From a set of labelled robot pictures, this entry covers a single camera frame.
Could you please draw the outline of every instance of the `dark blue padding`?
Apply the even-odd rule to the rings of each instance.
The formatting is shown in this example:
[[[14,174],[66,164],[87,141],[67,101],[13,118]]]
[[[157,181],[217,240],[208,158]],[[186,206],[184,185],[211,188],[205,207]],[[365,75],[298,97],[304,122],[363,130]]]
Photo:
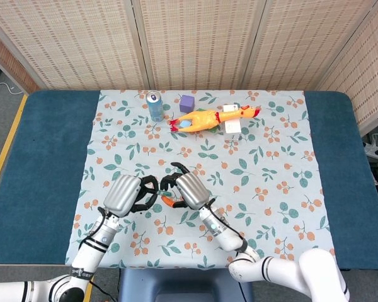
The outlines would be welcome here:
[[[40,91],[0,186],[0,264],[63,264],[98,91]],[[378,269],[378,196],[350,99],[305,92],[339,266]]]
[[[305,99],[338,265],[378,269],[378,194],[352,103],[331,91]]]
[[[99,91],[39,91],[0,185],[0,264],[64,264]]]

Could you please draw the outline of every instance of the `tablecloth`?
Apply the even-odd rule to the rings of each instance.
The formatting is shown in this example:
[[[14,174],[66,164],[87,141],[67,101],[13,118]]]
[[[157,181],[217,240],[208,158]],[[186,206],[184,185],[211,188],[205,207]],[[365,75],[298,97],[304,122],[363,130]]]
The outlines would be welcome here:
[[[318,163],[302,91],[161,91],[166,119],[152,122],[146,91],[101,91],[93,121],[67,264],[98,217],[97,206],[120,174],[161,179],[180,161],[217,198],[219,211],[260,255],[297,260],[320,247],[334,253]],[[261,106],[242,119],[239,141],[224,140],[224,127],[171,133],[166,120],[181,116],[182,95],[195,109],[223,104]],[[173,191],[178,199],[177,190]],[[147,213],[121,219],[102,266],[225,267],[234,252],[219,249],[198,212],[171,209],[158,199]]]

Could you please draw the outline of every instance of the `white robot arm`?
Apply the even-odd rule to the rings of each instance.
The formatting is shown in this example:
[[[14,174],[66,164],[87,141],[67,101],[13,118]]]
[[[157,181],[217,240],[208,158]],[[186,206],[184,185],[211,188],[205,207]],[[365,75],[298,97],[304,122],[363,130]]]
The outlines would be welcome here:
[[[210,194],[201,180],[185,166],[173,162],[183,174],[174,173],[161,180],[161,190],[168,184],[176,186],[183,201],[167,204],[173,208],[199,210],[199,218],[226,252],[235,250],[236,258],[229,264],[231,276],[238,282],[268,281],[292,288],[310,297],[313,302],[348,301],[350,293],[333,256],[321,249],[305,251],[298,262],[264,257],[248,246],[247,241],[218,214],[209,200]]]
[[[83,302],[86,288],[118,228],[119,218],[130,212],[148,210],[156,201],[158,182],[154,176],[142,179],[123,175],[111,187],[104,200],[105,209],[90,234],[80,243],[71,273],[47,281],[0,283],[0,302]],[[147,193],[145,204],[136,204]]]

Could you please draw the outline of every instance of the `rubber chicken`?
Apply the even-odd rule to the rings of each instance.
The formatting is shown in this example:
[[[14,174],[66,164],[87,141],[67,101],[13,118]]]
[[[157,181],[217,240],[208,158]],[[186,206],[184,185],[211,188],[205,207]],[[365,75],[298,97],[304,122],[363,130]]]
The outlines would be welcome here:
[[[169,121],[171,131],[176,132],[195,132],[200,130],[211,129],[223,121],[235,118],[254,118],[260,112],[260,107],[242,106],[236,111],[218,112],[214,110],[192,111],[187,115],[181,116],[175,120]],[[177,122],[191,120],[192,125],[185,128],[176,127]]]

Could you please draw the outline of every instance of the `white box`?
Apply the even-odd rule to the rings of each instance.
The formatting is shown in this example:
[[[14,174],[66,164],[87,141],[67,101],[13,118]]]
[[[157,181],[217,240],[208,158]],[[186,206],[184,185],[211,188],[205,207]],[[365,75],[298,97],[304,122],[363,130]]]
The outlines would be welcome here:
[[[238,105],[223,105],[223,112],[230,112],[238,110]],[[229,120],[224,122],[224,140],[239,140],[241,136],[241,119],[236,118],[234,120]]]

